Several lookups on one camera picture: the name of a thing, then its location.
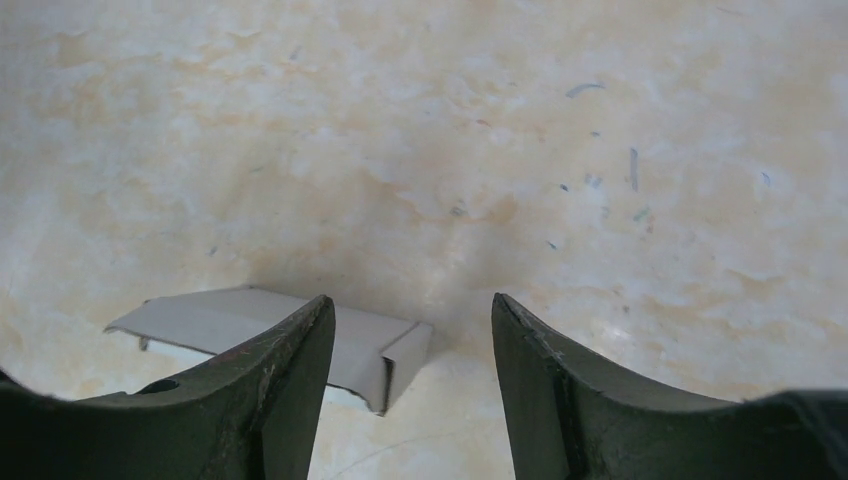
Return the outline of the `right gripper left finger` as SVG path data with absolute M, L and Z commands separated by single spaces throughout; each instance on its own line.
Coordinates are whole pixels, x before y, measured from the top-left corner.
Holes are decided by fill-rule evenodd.
M 5 479 L 304 479 L 335 335 L 319 296 L 135 393 L 66 401 L 1 378 Z

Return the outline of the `white cardboard box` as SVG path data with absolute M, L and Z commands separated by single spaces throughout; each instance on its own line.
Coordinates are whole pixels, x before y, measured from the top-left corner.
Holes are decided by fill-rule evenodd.
M 302 298 L 254 287 L 146 301 L 107 326 L 150 351 L 195 364 L 268 330 L 305 306 Z M 383 416 L 426 363 L 431 325 L 346 307 L 335 309 L 325 399 Z

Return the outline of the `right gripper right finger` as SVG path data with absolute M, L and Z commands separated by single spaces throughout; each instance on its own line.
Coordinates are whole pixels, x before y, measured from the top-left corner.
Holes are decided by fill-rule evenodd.
M 519 479 L 843 479 L 847 394 L 739 403 L 629 370 L 496 294 L 497 376 Z

